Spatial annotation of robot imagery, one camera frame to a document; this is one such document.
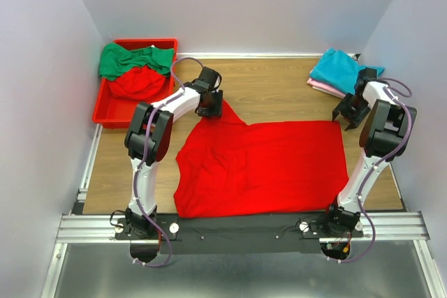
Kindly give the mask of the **red t shirt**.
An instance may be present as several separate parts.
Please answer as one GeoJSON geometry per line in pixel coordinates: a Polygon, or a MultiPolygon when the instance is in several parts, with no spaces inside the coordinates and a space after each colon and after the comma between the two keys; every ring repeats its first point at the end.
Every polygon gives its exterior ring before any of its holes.
{"type": "Polygon", "coordinates": [[[227,103],[197,123],[176,161],[182,218],[322,210],[349,179],[337,122],[247,124],[227,103]]]}
{"type": "Polygon", "coordinates": [[[129,100],[149,100],[161,93],[169,79],[144,66],[132,68],[116,80],[107,80],[112,96],[129,100]]]}

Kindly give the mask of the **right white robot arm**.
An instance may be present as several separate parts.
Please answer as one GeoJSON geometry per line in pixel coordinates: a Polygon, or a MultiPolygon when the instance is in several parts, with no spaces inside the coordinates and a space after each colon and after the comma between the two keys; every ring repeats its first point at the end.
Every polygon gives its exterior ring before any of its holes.
{"type": "Polygon", "coordinates": [[[378,176],[394,158],[401,156],[408,144],[417,110],[408,107],[377,70],[364,68],[352,94],[346,94],[332,111],[332,118],[342,116],[348,130],[365,122],[360,133],[359,161],[349,181],[328,207],[323,229],[330,236],[353,232],[365,213],[364,203],[378,176]]]}

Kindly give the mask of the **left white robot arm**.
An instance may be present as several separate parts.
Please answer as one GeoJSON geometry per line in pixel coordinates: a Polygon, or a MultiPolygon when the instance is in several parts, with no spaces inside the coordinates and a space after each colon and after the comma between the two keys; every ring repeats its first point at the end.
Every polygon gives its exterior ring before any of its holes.
{"type": "Polygon", "coordinates": [[[137,104],[124,140],[133,170],[125,222],[134,234],[151,236],[158,230],[152,224],[156,216],[156,175],[170,146],[173,124],[190,111],[200,117],[220,117],[221,81],[217,71],[203,67],[198,78],[183,84],[167,98],[137,104]]]}

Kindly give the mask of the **folded teal t shirt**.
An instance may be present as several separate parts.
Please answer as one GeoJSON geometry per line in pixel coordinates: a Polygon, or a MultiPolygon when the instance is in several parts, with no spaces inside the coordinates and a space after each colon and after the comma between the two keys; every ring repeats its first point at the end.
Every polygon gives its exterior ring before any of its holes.
{"type": "Polygon", "coordinates": [[[343,94],[353,94],[358,73],[365,68],[373,68],[378,77],[385,71],[385,68],[380,66],[360,65],[347,53],[330,48],[319,59],[309,76],[313,80],[330,85],[343,94]]]}

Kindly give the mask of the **folded pink t shirt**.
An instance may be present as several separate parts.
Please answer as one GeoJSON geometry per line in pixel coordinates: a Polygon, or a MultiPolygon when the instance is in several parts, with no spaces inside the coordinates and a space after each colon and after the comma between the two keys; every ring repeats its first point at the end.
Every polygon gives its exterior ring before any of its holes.
{"type": "Polygon", "coordinates": [[[331,96],[335,96],[338,98],[343,98],[346,95],[340,92],[339,90],[335,89],[334,87],[330,86],[329,84],[319,82],[317,80],[312,79],[311,77],[308,78],[307,84],[310,85],[312,89],[330,94],[331,96]]]}

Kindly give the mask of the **red plastic bin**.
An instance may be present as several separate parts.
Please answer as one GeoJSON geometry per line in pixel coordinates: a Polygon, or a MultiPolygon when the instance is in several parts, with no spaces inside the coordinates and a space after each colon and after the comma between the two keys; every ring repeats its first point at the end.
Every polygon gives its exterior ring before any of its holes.
{"type": "MultiPolygon", "coordinates": [[[[177,54],[177,39],[175,38],[140,38],[140,39],[117,39],[112,43],[121,45],[127,50],[136,50],[138,48],[154,45],[160,49],[173,48],[177,54]]],[[[152,103],[161,100],[173,92],[174,79],[171,76],[165,76],[169,79],[166,82],[161,93],[149,100],[129,100],[116,98],[112,96],[107,79],[100,77],[100,86],[96,98],[92,120],[105,128],[126,128],[129,126],[133,111],[139,102],[152,103]]]]}

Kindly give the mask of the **green t shirt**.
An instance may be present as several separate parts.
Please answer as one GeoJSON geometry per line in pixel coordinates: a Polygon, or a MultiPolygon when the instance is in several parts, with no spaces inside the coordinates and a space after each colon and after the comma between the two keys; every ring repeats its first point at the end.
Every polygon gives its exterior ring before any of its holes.
{"type": "Polygon", "coordinates": [[[107,44],[101,53],[98,75],[115,81],[133,68],[148,67],[156,73],[169,76],[175,50],[149,47],[127,50],[116,43],[107,44]]]}

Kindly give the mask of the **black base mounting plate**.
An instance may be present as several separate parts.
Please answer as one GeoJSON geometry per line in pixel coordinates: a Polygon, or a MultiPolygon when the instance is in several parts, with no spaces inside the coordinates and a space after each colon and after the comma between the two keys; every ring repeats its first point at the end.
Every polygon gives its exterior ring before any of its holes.
{"type": "Polygon", "coordinates": [[[363,236],[359,215],[345,220],[323,211],[219,218],[180,218],[156,214],[152,225],[137,214],[114,212],[115,239],[129,241],[131,255],[205,255],[247,253],[320,253],[329,241],[340,251],[363,236]]]}

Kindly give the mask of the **aluminium frame rail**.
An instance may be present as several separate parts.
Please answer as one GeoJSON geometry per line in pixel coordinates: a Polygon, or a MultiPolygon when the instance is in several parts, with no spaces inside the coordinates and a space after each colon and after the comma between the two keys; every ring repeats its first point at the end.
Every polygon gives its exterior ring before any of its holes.
{"type": "Polygon", "coordinates": [[[104,145],[121,139],[96,127],[75,204],[59,222],[44,297],[446,296],[427,221],[408,209],[371,209],[376,243],[347,265],[300,253],[179,255],[161,269],[135,265],[133,242],[116,239],[109,215],[83,212],[104,145]]]}

